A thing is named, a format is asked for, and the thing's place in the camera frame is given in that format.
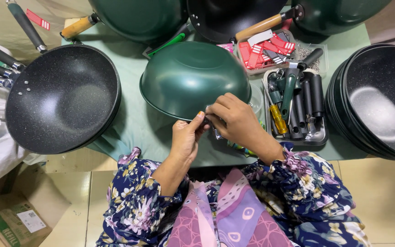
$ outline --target green wok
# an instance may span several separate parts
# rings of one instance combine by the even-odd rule
[[[158,111],[184,121],[191,121],[225,93],[245,103],[252,95],[238,58],[202,42],[175,43],[158,51],[141,76],[140,92]]]

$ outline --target metal tray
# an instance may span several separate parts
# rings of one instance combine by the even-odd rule
[[[266,71],[265,75],[263,76],[263,79],[265,84],[268,84],[268,75],[276,72],[279,69],[272,69],[272,70],[268,70]],[[311,70],[311,69],[307,69],[305,71],[303,71],[303,73],[310,73],[311,75],[316,75],[318,74],[318,72],[316,72],[315,70]],[[273,135],[272,132],[272,125],[271,125],[271,113],[269,112],[269,99],[268,97],[266,97],[266,93],[265,91],[263,91],[263,93],[265,94],[265,112],[266,112],[266,131],[268,132],[268,134],[272,135],[273,137],[275,137]],[[315,134],[313,134],[313,136],[310,137],[306,137],[304,140],[303,139],[280,139],[280,138],[275,138],[278,142],[291,142],[293,143],[295,146],[321,146],[326,144],[327,140],[329,139],[329,131],[326,125],[326,113],[324,113],[324,117],[321,118],[321,121],[317,121],[315,123],[315,128],[317,130],[319,130],[318,132],[316,132]]]

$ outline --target floral dress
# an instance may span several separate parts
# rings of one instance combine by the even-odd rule
[[[351,213],[355,208],[352,196],[333,166],[314,153],[291,152],[291,143],[281,144],[286,160],[275,160],[271,166],[258,160],[243,166],[241,172],[294,246],[371,246],[365,226]],[[109,209],[103,215],[104,231],[97,246],[167,246],[190,178],[184,178],[174,196],[161,196],[160,184],[151,177],[161,163],[141,160],[140,153],[135,147],[118,161],[118,173],[107,190]],[[205,183],[213,220],[221,176]]]

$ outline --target green tablecloth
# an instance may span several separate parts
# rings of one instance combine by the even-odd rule
[[[290,31],[296,39],[305,43],[327,44],[329,70],[327,75],[323,76],[324,92],[338,65],[359,48],[370,45],[365,25],[322,40],[304,36],[295,25],[292,25]],[[147,64],[147,59],[142,55],[146,46],[126,40],[102,24],[97,24],[83,32],[79,38],[84,44],[102,50],[112,59],[117,67],[123,91],[120,110],[112,126],[88,147],[117,160],[118,155],[128,153],[129,148],[138,146],[142,149],[142,156],[145,159],[164,160],[170,151],[172,125],[175,119],[153,109],[141,97],[139,81]],[[262,76],[263,74],[251,76],[250,83],[262,88]],[[265,121],[264,109],[257,116]],[[313,151],[326,160],[349,160],[366,156],[366,153],[339,136],[330,125],[329,129],[330,138],[325,145],[297,147],[296,150]],[[200,140],[199,152],[192,166],[238,165],[252,163],[255,160],[254,157],[245,158],[242,153],[227,147],[226,140],[216,141],[207,132]]]

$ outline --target white tag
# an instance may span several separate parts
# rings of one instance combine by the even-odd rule
[[[270,39],[272,37],[273,37],[272,30],[269,29],[267,31],[258,33],[256,35],[254,35],[253,37],[249,38],[248,39],[248,43],[252,47],[253,45],[255,45],[257,43],[260,43],[260,42],[262,42],[264,40],[268,40],[268,39]]]
[[[41,230],[42,228],[47,227],[45,223],[39,218],[39,216],[33,210],[19,213],[17,214],[17,216],[28,228],[30,233],[34,233],[36,231]]]

